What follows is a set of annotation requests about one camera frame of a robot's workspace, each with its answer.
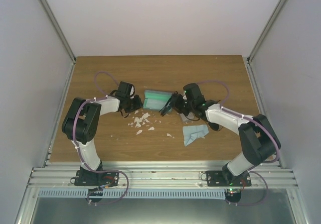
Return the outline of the grey glasses case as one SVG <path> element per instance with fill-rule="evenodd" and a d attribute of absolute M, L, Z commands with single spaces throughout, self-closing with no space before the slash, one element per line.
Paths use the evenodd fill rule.
<path fill-rule="evenodd" d="M 187 124 L 187 123 L 191 123 L 194 120 L 194 114 L 193 113 L 189 113 L 187 116 L 185 116 L 184 114 L 180 114 L 180 117 L 182 119 L 182 122 Z"/>

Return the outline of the thin-frame clear glasses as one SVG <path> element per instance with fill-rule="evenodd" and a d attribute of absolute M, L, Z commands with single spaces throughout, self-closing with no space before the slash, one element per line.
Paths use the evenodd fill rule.
<path fill-rule="evenodd" d="M 166 102 L 166 104 L 164 105 L 164 107 L 159 111 L 160 115 L 163 117 L 165 116 L 175 105 L 175 102 L 177 100 L 178 97 L 178 92 L 175 91 L 170 98 L 168 99 L 168 101 Z"/>

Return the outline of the teal glasses case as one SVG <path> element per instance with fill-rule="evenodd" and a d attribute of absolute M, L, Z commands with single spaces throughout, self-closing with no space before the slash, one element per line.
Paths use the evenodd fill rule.
<path fill-rule="evenodd" d="M 143 108 L 160 111 L 164 108 L 171 95 L 171 92 L 145 90 Z"/>

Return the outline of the blue cleaning cloth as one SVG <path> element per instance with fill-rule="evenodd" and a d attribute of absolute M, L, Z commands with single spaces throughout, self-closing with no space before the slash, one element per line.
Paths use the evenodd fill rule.
<path fill-rule="evenodd" d="M 183 136 L 184 136 L 184 146 L 188 146 L 193 141 L 199 138 L 204 138 L 209 133 L 207 125 L 198 126 L 184 126 Z"/>

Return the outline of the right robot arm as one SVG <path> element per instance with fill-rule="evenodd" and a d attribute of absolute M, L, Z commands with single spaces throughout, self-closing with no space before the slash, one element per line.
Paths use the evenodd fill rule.
<path fill-rule="evenodd" d="M 281 143 L 265 115 L 244 115 L 223 106 L 221 101 L 206 100 L 196 83 L 184 86 L 184 92 L 173 93 L 171 107 L 187 116 L 193 113 L 205 121 L 211 129 L 224 127 L 240 138 L 241 153 L 222 168 L 222 180 L 234 186 L 240 176 L 262 163 L 278 161 Z"/>

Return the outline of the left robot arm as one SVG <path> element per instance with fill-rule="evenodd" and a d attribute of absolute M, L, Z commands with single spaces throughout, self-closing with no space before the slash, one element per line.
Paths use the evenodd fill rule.
<path fill-rule="evenodd" d="M 73 99 L 63 120 L 62 132 L 72 141 L 80 158 L 81 168 L 88 171 L 86 180 L 91 185 L 97 186 L 103 181 L 102 162 L 94 143 L 100 117 L 119 112 L 125 118 L 142 106 L 134 85 L 123 81 L 110 95 L 93 99 Z"/>

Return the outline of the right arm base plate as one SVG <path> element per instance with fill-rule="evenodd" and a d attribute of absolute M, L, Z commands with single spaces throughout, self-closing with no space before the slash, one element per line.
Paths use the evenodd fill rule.
<path fill-rule="evenodd" d="M 244 172 L 231 181 L 227 181 L 223 176 L 223 171 L 208 170 L 200 173 L 200 179 L 207 183 L 209 187 L 250 187 L 252 186 L 251 178 L 248 172 Z"/>

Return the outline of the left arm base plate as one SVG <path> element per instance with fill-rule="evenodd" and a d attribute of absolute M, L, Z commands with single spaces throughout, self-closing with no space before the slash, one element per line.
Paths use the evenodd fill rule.
<path fill-rule="evenodd" d="M 70 179 L 70 183 L 75 186 L 113 187 L 118 185 L 118 173 L 95 173 L 85 169 L 80 169 L 76 172 L 76 176 Z"/>

